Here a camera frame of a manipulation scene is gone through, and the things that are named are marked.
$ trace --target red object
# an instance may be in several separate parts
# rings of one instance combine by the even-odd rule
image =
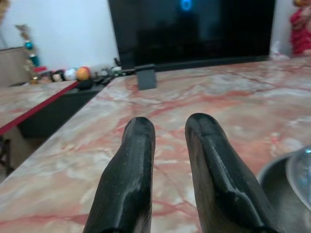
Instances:
[[[296,24],[301,18],[301,12],[303,9],[299,9],[291,17],[291,23]],[[311,32],[308,31],[306,24],[303,25],[301,30],[292,30],[291,42],[295,55],[302,54],[306,50],[311,50]]]
[[[36,72],[36,73],[40,73],[40,72],[43,72],[46,70],[48,70],[47,67],[35,67],[34,68],[34,72]]]
[[[49,105],[50,103],[55,101],[57,98],[59,98],[63,94],[65,94],[67,91],[70,91],[71,89],[73,89],[76,85],[78,85],[78,82],[74,82],[73,84],[71,84],[68,87],[64,88],[63,90],[61,90],[60,92],[56,93],[55,95],[51,96],[47,100],[45,100],[42,103],[38,104],[37,106],[33,107],[29,111],[25,112],[24,114],[18,116],[17,118],[12,120],[11,122],[9,122],[6,125],[2,126],[0,128],[0,135],[4,134],[5,132],[10,130],[14,126],[18,125],[22,121],[26,120],[27,118],[29,118],[30,116],[32,116],[33,114],[35,114],[36,112],[38,112],[39,110],[44,108],[45,106]]]

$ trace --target blue light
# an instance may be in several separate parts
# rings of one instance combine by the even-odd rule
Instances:
[[[192,0],[181,0],[180,4],[184,11],[189,11],[192,8]]]

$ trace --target white wall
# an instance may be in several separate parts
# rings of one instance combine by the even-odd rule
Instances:
[[[277,0],[272,32],[271,46],[277,41],[280,42],[280,52],[290,56],[292,54],[291,24],[290,17],[297,10],[293,0]]]
[[[9,47],[23,45],[14,25],[24,23],[49,69],[112,65],[118,56],[106,0],[11,0],[0,26]]]

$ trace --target figurine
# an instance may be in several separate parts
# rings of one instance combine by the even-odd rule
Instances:
[[[295,55],[311,55],[311,0],[294,0],[299,10],[292,15],[292,38]]]
[[[34,47],[34,44],[30,40],[29,34],[28,34],[28,27],[26,24],[21,25],[15,25],[16,28],[20,31],[20,36],[24,39],[24,48],[25,51],[28,53],[29,59],[33,62],[35,67],[39,66],[39,59],[36,55],[36,49]]]

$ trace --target orange ball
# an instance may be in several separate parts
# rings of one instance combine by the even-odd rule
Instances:
[[[76,78],[79,81],[88,80],[91,78],[91,72],[88,67],[81,67],[76,72]]]

